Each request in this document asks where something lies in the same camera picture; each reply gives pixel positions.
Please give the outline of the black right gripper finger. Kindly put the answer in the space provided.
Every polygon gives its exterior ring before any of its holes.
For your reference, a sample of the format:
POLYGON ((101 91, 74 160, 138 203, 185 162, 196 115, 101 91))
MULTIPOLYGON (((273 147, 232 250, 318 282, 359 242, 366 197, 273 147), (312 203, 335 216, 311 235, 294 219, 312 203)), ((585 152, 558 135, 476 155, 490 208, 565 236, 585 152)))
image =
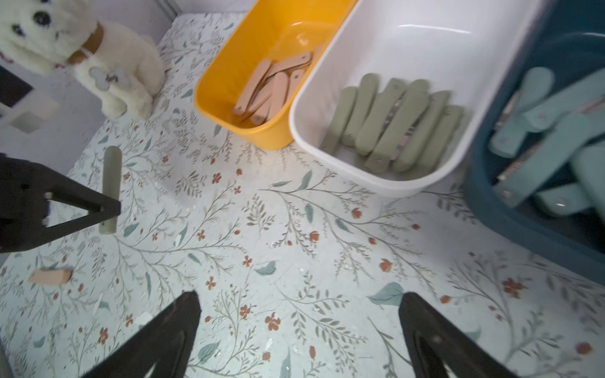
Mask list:
POLYGON ((114 195, 44 165, 1 157, 1 252, 32 250, 121 214, 114 195))

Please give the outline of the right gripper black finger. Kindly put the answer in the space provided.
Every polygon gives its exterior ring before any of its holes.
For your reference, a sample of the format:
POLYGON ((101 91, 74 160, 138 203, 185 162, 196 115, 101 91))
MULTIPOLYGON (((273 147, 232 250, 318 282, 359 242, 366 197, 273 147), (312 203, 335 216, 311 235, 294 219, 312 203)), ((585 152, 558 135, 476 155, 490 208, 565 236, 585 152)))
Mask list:
POLYGON ((515 377, 420 295, 403 295, 399 317, 415 376, 515 377))
POLYGON ((181 294, 86 377, 183 377, 201 308, 194 291, 181 294))

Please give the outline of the olive green fruit knife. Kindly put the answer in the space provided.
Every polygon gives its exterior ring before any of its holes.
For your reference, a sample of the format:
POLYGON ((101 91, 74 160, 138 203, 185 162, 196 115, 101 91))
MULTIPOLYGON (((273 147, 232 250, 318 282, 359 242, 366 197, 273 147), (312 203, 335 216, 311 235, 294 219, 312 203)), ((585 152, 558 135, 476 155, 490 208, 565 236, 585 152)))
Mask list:
POLYGON ((118 217, 121 214, 121 168, 121 150, 117 146, 107 147, 104 154, 102 193, 113 201, 109 210, 110 218, 99 225, 101 235, 111 235, 117 231, 118 217))
POLYGON ((415 166, 444 115, 451 96, 450 91, 438 91, 431 96, 429 106, 421 116, 411 138, 393 162, 392 168, 395 172, 404 173, 415 166))
POLYGON ((364 166, 366 170, 372 173, 385 173, 388 170, 402 138, 425 113, 428 104, 428 80, 415 80, 404 93, 400 108, 367 158, 364 166))
POLYGON ((356 138, 373 105, 374 98, 377 94, 378 84, 379 76, 376 73, 367 73, 362 77, 351 117, 343 134, 343 145, 355 145, 356 138))
POLYGON ((339 102, 332 117, 328 132, 321 142, 321 150, 327 154, 334 155, 350 120, 352 110, 356 101, 358 89, 346 87, 341 91, 339 102))
POLYGON ((406 91, 406 87, 404 80, 392 78, 384 91, 374 100, 370 113, 355 140, 354 149, 358 154, 367 156, 375 148, 387 116, 406 91))
POLYGON ((428 176, 437 167, 464 114, 462 106, 447 106, 425 149, 414 166, 404 173, 406 180, 428 176))

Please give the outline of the mint green fruit knife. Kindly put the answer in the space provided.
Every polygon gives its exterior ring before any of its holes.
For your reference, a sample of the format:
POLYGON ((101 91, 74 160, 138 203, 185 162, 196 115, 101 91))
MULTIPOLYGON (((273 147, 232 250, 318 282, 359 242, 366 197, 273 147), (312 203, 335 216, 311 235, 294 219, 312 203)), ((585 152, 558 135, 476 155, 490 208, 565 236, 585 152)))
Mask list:
POLYGON ((604 69, 600 69, 522 113, 521 120, 529 132, 544 132, 561 116, 584 108, 603 96, 604 69))
POLYGON ((592 200, 578 183, 537 192, 533 199, 537 207, 550 217, 569 217, 594 207, 592 200))
POLYGON ((604 142, 583 147, 571 159, 578 184, 604 223, 604 142))
POLYGON ((499 176, 494 192, 510 207, 523 203, 557 173, 587 142, 604 134, 604 109, 572 113, 499 176))
POLYGON ((546 99, 554 82, 555 74, 551 69, 534 67, 526 72, 521 86, 513 95, 515 103, 507 113, 507 119, 500 123, 489 141, 488 149, 493 154, 502 158, 518 155, 529 134, 522 115, 546 99))

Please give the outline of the yellow storage box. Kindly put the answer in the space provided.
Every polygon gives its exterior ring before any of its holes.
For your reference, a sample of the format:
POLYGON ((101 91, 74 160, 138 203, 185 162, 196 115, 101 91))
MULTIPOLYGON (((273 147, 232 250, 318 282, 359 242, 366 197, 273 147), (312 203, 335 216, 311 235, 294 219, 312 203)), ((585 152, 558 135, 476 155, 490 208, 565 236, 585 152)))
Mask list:
POLYGON ((258 1, 199 79, 194 104, 263 150, 288 146, 291 104, 354 1, 258 1))

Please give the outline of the white storage box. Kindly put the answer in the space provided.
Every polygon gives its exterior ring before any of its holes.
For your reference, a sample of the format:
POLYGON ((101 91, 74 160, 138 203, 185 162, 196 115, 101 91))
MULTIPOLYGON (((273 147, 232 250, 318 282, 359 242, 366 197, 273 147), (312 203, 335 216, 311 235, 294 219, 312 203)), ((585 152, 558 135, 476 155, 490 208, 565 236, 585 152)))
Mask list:
POLYGON ((361 187, 415 195, 452 172, 545 1, 360 1, 294 100, 296 143, 361 187))

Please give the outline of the dark teal storage box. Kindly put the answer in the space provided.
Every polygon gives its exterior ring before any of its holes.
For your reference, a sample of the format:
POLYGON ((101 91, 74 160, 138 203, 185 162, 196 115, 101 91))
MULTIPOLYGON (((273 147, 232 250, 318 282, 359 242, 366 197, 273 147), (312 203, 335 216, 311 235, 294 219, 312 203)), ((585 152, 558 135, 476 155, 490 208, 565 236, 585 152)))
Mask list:
POLYGON ((604 4, 548 1, 479 129, 464 181, 501 236, 604 282, 604 4))

